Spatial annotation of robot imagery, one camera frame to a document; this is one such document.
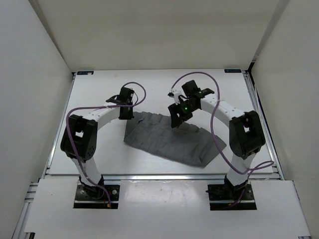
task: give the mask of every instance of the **white wall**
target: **white wall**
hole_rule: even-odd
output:
[[[37,1],[72,71],[247,69],[278,2]]]
[[[0,7],[0,238],[44,169],[72,75],[26,0]]]
[[[319,238],[319,1],[291,0],[253,67],[286,179]]]

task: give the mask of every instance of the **white panel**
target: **white panel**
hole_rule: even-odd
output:
[[[72,71],[247,69],[278,0],[38,0]]]
[[[28,1],[0,7],[0,238],[44,169],[72,75]]]
[[[210,211],[205,181],[121,181],[117,210],[74,209],[76,178],[41,180],[25,227],[35,239],[298,239],[309,236],[291,181],[253,181],[257,210]]]
[[[253,76],[286,179],[319,238],[319,1],[291,0]]]
[[[173,99],[167,94],[173,83],[183,74],[193,70],[130,70],[130,71],[95,71],[93,75],[78,75],[72,89],[67,110],[82,106],[100,106],[106,99],[119,93],[121,86],[129,81],[142,84],[147,91],[146,100],[136,111],[169,116],[168,106],[173,104]],[[244,77],[241,73],[225,73],[222,69],[205,70],[214,76],[219,83],[221,98],[234,107],[243,111],[253,110]],[[181,90],[181,85],[187,80],[194,79],[202,89],[211,88],[215,90],[214,82],[204,75],[192,75],[185,77],[177,84],[176,89]],[[139,98],[143,97],[140,87],[132,85]],[[85,114],[87,111],[75,112]],[[210,131],[210,114],[204,111],[196,111],[194,117],[188,123],[202,127]],[[218,155],[205,168],[190,167],[181,163],[169,161],[146,153],[142,150],[132,148],[124,144],[126,120],[114,120],[105,125],[98,132],[97,150],[94,158],[98,170],[102,174],[226,174],[228,165]],[[214,121],[216,134],[228,144],[229,129],[221,121]],[[70,158],[60,149],[63,134],[58,140],[58,147],[53,157],[50,174],[78,174],[78,171]],[[230,147],[224,150],[229,159],[232,158]],[[271,160],[267,147],[264,145],[260,153],[256,155],[252,166]],[[259,170],[258,173],[270,173],[272,168]]]

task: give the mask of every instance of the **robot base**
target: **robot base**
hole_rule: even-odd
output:
[[[91,209],[117,209],[119,204],[120,186],[119,185],[104,185],[108,190],[111,198],[112,207],[109,207],[106,195],[99,199],[91,198],[81,184],[78,184],[75,192],[73,208],[91,208]]]
[[[209,184],[207,193],[209,195],[209,204],[211,211],[223,210],[257,210],[254,193],[251,184],[247,184],[244,194],[239,203],[233,206],[234,201],[240,197],[230,198],[225,194],[225,184]]]

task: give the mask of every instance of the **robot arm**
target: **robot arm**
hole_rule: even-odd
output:
[[[130,120],[133,118],[133,107],[112,108],[111,104],[132,105],[133,94],[134,91],[132,89],[122,87],[119,95],[109,98],[106,101],[107,104],[103,105],[106,107],[109,106],[109,108],[94,110],[84,116],[71,115],[69,118],[72,138],[87,177],[85,177],[79,161],[74,154],[67,130],[65,130],[61,141],[61,150],[75,163],[80,174],[80,182],[83,185],[85,192],[92,198],[100,198],[103,195],[103,190],[94,184],[100,186],[104,185],[103,176],[99,173],[93,158],[96,150],[97,132],[100,128],[114,119]]]
[[[211,89],[201,90],[195,81],[185,83],[183,91],[172,91],[169,96],[174,98],[175,103],[168,107],[171,115],[171,127],[177,127],[182,122],[190,119],[197,109],[210,114],[217,104],[217,95]],[[255,111],[245,113],[230,104],[221,101],[215,112],[215,117],[221,120],[229,128],[229,145],[233,151],[232,165],[241,172],[249,169],[257,152],[265,144],[259,116]],[[248,172],[239,174],[230,168],[225,177],[225,183],[230,190],[237,192],[242,190],[248,181]]]

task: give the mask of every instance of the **gray fabric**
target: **gray fabric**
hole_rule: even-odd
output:
[[[219,145],[226,144],[219,138]],[[211,133],[193,124],[170,127],[170,117],[134,112],[126,123],[124,142],[151,154],[195,167],[205,167],[218,150]]]

